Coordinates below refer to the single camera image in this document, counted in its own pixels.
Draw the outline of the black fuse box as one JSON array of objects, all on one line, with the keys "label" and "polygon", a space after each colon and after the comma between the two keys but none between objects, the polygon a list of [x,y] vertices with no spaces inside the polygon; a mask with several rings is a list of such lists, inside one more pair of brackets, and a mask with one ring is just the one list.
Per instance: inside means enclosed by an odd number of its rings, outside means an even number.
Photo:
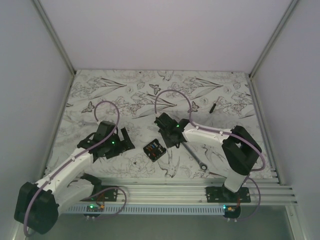
[{"label": "black fuse box", "polygon": [[154,163],[159,160],[167,150],[160,144],[158,139],[154,139],[143,147],[143,152]]}]

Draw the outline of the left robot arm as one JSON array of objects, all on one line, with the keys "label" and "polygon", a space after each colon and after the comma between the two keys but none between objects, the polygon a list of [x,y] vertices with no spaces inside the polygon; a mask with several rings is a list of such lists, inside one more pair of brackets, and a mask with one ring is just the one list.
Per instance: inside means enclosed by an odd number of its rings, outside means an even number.
[{"label": "left robot arm", "polygon": [[59,216],[79,201],[91,201],[89,211],[103,211],[105,201],[114,202],[121,189],[102,185],[101,179],[84,171],[99,158],[111,159],[135,148],[125,128],[108,121],[81,140],[73,153],[55,170],[35,183],[26,182],[19,190],[14,219],[29,229],[45,234]]}]

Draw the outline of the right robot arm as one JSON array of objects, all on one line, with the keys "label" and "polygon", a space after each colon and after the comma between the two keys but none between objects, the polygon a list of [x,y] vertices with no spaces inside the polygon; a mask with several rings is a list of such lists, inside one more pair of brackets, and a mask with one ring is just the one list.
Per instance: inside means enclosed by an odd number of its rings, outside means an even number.
[{"label": "right robot arm", "polygon": [[239,197],[239,189],[249,177],[258,158],[261,158],[262,166],[266,166],[262,149],[242,126],[237,125],[232,129],[207,127],[185,118],[176,121],[167,113],[157,113],[154,123],[167,148],[178,148],[182,143],[221,146],[230,167],[221,190],[226,202],[234,202]]}]

